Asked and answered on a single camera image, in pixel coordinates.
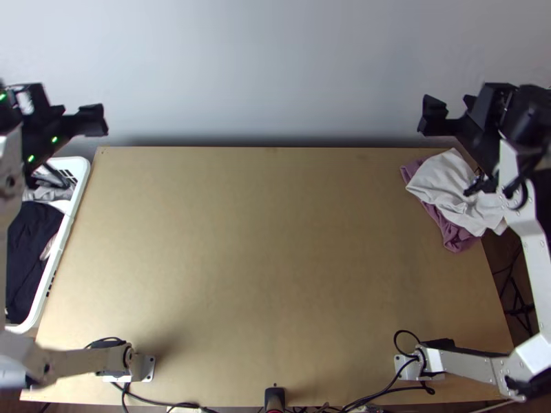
black cable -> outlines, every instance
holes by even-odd
[[[396,350],[398,350],[398,353],[400,353],[400,354],[403,355],[403,356],[409,357],[410,359],[416,359],[417,356],[412,356],[411,354],[408,354],[408,353],[404,352],[404,351],[398,346],[398,337],[399,337],[401,334],[409,334],[410,336],[412,336],[414,339],[417,340],[417,344],[421,344],[421,340],[419,340],[419,337],[416,336],[415,334],[413,334],[410,330],[398,330],[396,333],[394,333],[393,341],[394,341],[394,346],[396,347]]]
[[[419,359],[417,357],[415,358],[412,358],[411,360],[407,361],[397,372],[396,372],[396,375],[393,377],[393,379],[391,380],[391,382],[386,385],[386,387],[383,389],[383,390],[380,390],[379,392],[377,393],[374,393],[374,394],[371,394],[369,396],[365,396],[365,397],[362,397],[358,400],[354,400],[352,403],[349,403],[347,404],[346,406],[344,406],[341,410],[341,412],[343,413],[348,413],[350,412],[351,410],[354,410],[355,408],[361,406],[361,405],[364,405],[366,403],[369,403],[370,401],[376,399],[377,397],[381,397],[385,394],[388,394],[388,393],[394,393],[394,392],[399,392],[399,391],[403,391],[402,389],[405,389],[405,390],[425,390],[427,393],[429,393],[430,395],[433,395],[435,393],[435,390],[428,387],[423,381],[421,382],[421,385],[420,386],[415,386],[413,388],[397,388],[397,389],[391,389],[391,387],[394,385],[394,383],[396,383],[396,380],[398,380],[398,378],[400,377],[400,375],[402,374],[402,371],[407,367],[409,366],[411,363],[414,363],[416,361],[419,361]]]
[[[138,401],[141,401],[142,403],[147,403],[147,404],[150,404],[150,405],[161,406],[161,407],[170,407],[169,411],[171,411],[175,407],[183,407],[183,408],[186,408],[186,409],[201,409],[205,413],[218,413],[217,411],[215,411],[213,409],[210,409],[208,407],[202,407],[201,405],[199,405],[197,403],[190,403],[190,402],[186,402],[186,401],[183,401],[181,403],[166,403],[166,402],[163,402],[163,401],[155,401],[155,400],[151,400],[151,399],[146,399],[145,397],[142,397],[142,396],[139,396],[135,393],[132,393],[129,389],[130,388],[130,383],[125,384],[124,388],[119,386],[117,383],[111,383],[111,384],[113,386],[115,386],[118,390],[120,390],[121,393],[122,393],[122,395],[121,395],[122,398],[123,398],[122,406],[123,406],[123,411],[125,413],[128,412],[126,404],[124,403],[124,397],[125,396],[132,397],[133,399],[136,399]]]
[[[419,357],[417,355],[412,355],[412,354],[408,354],[406,352],[404,352],[399,346],[398,346],[398,337],[402,334],[407,334],[407,335],[410,335],[412,336],[415,340],[417,340],[417,343],[418,344],[421,344],[421,340],[419,340],[419,337],[415,334],[413,334],[411,331],[409,330],[398,330],[395,334],[394,334],[394,338],[393,338],[393,341],[394,341],[394,346],[396,347],[396,350],[402,354],[403,356],[405,357],[408,357],[410,360],[408,360],[397,372],[396,372],[396,375],[393,377],[393,379],[391,380],[391,382],[386,385],[386,387],[383,389],[383,390],[380,390],[379,392],[376,392],[376,393],[373,393],[369,396],[365,396],[365,397],[362,397],[358,400],[355,400],[353,401],[352,403],[349,403],[347,405],[345,405],[341,410],[340,412],[341,413],[349,413],[351,410],[354,410],[355,408],[361,406],[361,405],[365,405],[367,403],[369,403],[370,401],[372,400],[375,400],[377,397],[381,397],[381,396],[384,396],[385,394],[390,394],[390,393],[395,393],[395,392],[403,392],[403,391],[406,391],[406,390],[424,390],[425,392],[427,392],[428,394],[430,394],[431,396],[434,395],[436,393],[436,391],[433,389],[433,388],[430,388],[426,385],[426,383],[424,381],[421,381],[421,385],[417,385],[417,386],[410,386],[410,387],[404,387],[404,388],[395,388],[395,389],[391,389],[391,387],[394,385],[394,383],[396,383],[396,381],[402,376],[402,371],[407,367],[409,366],[411,363],[414,363],[414,362],[418,362],[419,361]],[[426,358],[425,358],[425,354],[422,352],[422,351],[419,351],[421,357],[423,358],[423,367],[421,369],[421,372],[423,372],[426,368]]]
[[[44,413],[48,408],[50,407],[51,403],[46,403],[42,408],[39,410],[39,413]]]
[[[124,413],[129,413],[128,408],[126,407],[126,402],[125,402],[125,396],[126,396],[126,393],[128,391],[129,386],[130,386],[130,384],[126,383],[125,387],[123,388],[123,391],[121,392],[121,406],[123,406],[123,412]]]
[[[514,252],[514,257],[512,258],[511,260],[511,264],[507,265],[505,268],[502,268],[501,270],[498,270],[498,271],[493,271],[492,272],[492,275],[496,275],[496,274],[499,274],[499,273],[502,273],[504,271],[507,271],[509,268],[511,268],[512,266],[514,266],[514,264],[517,262],[517,258],[520,256],[521,254],[521,247],[517,248],[516,251]]]
[[[110,341],[110,340],[124,341],[124,340],[119,339],[118,337],[115,337],[115,336],[103,337],[102,339],[94,340],[92,343],[88,343],[88,344],[86,345],[86,347],[84,347],[84,348],[90,348],[90,347],[92,346],[92,344],[97,343],[98,341]]]

purple cloth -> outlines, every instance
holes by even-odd
[[[400,167],[400,172],[402,173],[406,185],[411,181],[411,178],[415,175],[415,172],[417,172],[424,161],[424,159],[418,159]],[[434,205],[426,204],[423,201],[420,202],[425,208],[425,211],[428,212],[430,217],[434,219],[440,227],[444,239],[444,247],[448,250],[453,253],[460,253],[468,249],[478,240],[478,237],[475,237],[465,228],[449,222]]]

white cloth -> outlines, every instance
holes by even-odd
[[[501,235],[507,228],[496,193],[463,195],[475,174],[456,149],[423,162],[406,189],[421,201],[437,207],[453,224],[480,237],[489,228]]]

wooden table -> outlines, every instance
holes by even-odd
[[[259,406],[342,405],[394,375],[392,338],[512,349],[480,243],[453,254],[399,166],[441,149],[100,148],[37,341],[116,335],[158,358],[136,393]],[[458,377],[435,396],[497,398]],[[93,375],[22,399],[119,404]]]

pile of clothes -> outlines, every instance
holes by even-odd
[[[50,249],[64,213],[47,202],[70,200],[74,186],[26,189],[19,214],[8,229],[6,321],[20,324],[29,315]]]
[[[501,235],[507,228],[498,194],[464,195],[475,173],[456,149],[415,160],[400,167],[400,172],[406,190],[419,198],[440,227],[448,250],[464,251],[486,229]]]

